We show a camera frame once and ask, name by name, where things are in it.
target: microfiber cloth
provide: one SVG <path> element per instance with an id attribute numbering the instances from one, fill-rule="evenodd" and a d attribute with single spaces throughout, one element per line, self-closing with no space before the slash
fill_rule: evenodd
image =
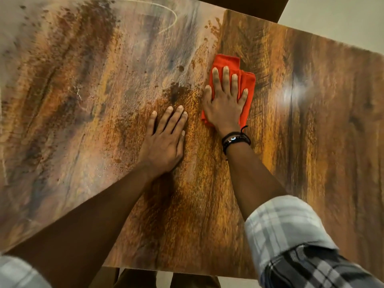
<path id="1" fill-rule="evenodd" d="M 256 84 L 256 77 L 251 72 L 244 72 L 244 71 L 240 70 L 240 58 L 235 57 L 235 56 L 225 56 L 223 54 L 218 54 L 215 57 L 211 72 L 209 74 L 209 85 L 212 87 L 212 100 L 215 98 L 215 89 L 214 89 L 214 83 L 213 83 L 213 77 L 212 77 L 212 70 L 214 67 L 216 67 L 218 69 L 220 81 L 222 81 L 223 80 L 223 67 L 225 67 L 225 66 L 229 67 L 229 77 L 230 77 L 231 82 L 232 82 L 232 75 L 233 74 L 237 74 L 237 76 L 238 76 L 239 92 L 237 94 L 237 101 L 242 96 L 243 90 L 246 88 L 248 89 L 247 101 L 245 101 L 243 111 L 242 111 L 242 113 L 240 115 L 240 119 L 239 119 L 240 127 L 244 127 L 247 123 L 249 109 L 251 108 L 253 92 L 255 90 L 255 84 Z M 204 110 L 201 114 L 201 119 L 205 122 L 206 125 L 213 126 L 211 123 L 209 123 L 209 121 L 205 117 Z"/>

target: black bracelet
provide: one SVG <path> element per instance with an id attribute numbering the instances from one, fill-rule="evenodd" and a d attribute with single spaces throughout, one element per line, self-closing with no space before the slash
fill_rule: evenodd
<path id="1" fill-rule="evenodd" d="M 221 140 L 221 145 L 224 145 L 225 141 L 228 140 L 229 137 L 231 136 L 235 136 L 235 135 L 245 135 L 246 137 L 248 137 L 244 132 L 243 132 L 243 129 L 248 127 L 248 125 L 244 126 L 241 128 L 240 132 L 238 131 L 233 131 L 233 132 L 230 132 L 228 133 L 226 136 L 224 136 L 224 138 Z"/>
<path id="2" fill-rule="evenodd" d="M 248 136 L 246 136 L 246 135 L 235 136 L 235 137 L 231 138 L 230 140 L 228 140 L 227 142 L 225 142 L 223 144 L 223 152 L 224 152 L 224 154 L 227 155 L 227 148 L 231 144 L 236 144 L 238 142 L 246 142 L 248 145 L 251 145 L 251 140 L 249 139 Z"/>

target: finger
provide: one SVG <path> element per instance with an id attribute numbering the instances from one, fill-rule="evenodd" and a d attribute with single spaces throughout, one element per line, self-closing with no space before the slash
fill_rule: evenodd
<path id="1" fill-rule="evenodd" d="M 231 94 L 231 88 L 229 83 L 229 67 L 225 66 L 223 68 L 223 91 L 225 94 Z"/>
<path id="2" fill-rule="evenodd" d="M 242 109 L 244 107 L 245 101 L 247 101 L 247 97 L 248 97 L 248 89 L 244 89 L 243 94 L 241 95 L 241 98 L 238 101 L 238 104 L 241 106 Z"/>
<path id="3" fill-rule="evenodd" d="M 184 139 L 185 139 L 185 131 L 183 130 L 181 132 L 179 142 L 177 143 L 177 148 L 176 148 L 176 156 L 178 159 L 181 159 L 184 154 Z"/>
<path id="4" fill-rule="evenodd" d="M 217 95 L 220 91 L 223 91 L 221 88 L 221 82 L 220 82 L 220 77 L 218 76 L 217 67 L 214 67 L 214 69 L 212 70 L 212 79 L 214 82 L 215 94 Z"/>
<path id="5" fill-rule="evenodd" d="M 169 117 L 172 115 L 173 107 L 169 106 L 164 113 L 163 117 L 161 117 L 159 125 L 157 126 L 156 133 L 160 134 L 163 132 L 165 126 L 167 125 Z"/>
<path id="6" fill-rule="evenodd" d="M 172 132 L 172 135 L 174 135 L 175 137 L 180 136 L 181 132 L 183 131 L 184 125 L 187 122 L 187 119 L 188 119 L 188 114 L 186 111 L 184 111 L 183 114 L 181 115 L 179 122 L 176 124 L 175 129 Z"/>
<path id="7" fill-rule="evenodd" d="M 203 96 L 203 108 L 204 111 L 209 111 L 209 106 L 212 104 L 212 88 L 211 86 L 207 85 L 204 89 L 204 96 Z"/>
<path id="8" fill-rule="evenodd" d="M 168 124 L 166 126 L 166 129 L 164 132 L 171 134 L 172 130 L 175 128 L 176 123 L 179 121 L 181 114 L 183 113 L 184 107 L 180 105 L 177 107 L 176 112 L 172 115 L 170 120 L 168 121 Z"/>
<path id="9" fill-rule="evenodd" d="M 237 98 L 237 94 L 239 92 L 238 89 L 238 76 L 237 74 L 232 75 L 232 85 L 231 85 L 231 94 L 233 97 Z"/>
<path id="10" fill-rule="evenodd" d="M 147 125 L 147 133 L 146 133 L 147 136 L 153 135 L 153 130 L 154 130 L 154 127 L 155 127 L 156 116 L 157 116 L 157 112 L 153 111 L 151 113 L 151 116 L 149 118 L 148 125 Z"/>

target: pants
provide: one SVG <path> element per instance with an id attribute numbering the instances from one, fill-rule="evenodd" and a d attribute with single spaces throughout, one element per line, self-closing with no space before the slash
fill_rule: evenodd
<path id="1" fill-rule="evenodd" d="M 156 288 L 156 271 L 125 269 L 114 288 Z M 217 277 L 174 273 L 170 288 L 220 288 Z"/>

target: floor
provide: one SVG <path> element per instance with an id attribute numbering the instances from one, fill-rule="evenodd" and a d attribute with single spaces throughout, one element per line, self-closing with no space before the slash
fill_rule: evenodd
<path id="1" fill-rule="evenodd" d="M 384 54 L 384 0 L 289 0 L 279 24 Z M 168 288 L 171 272 L 157 274 Z M 256 280 L 219 277 L 222 288 L 259 287 Z"/>

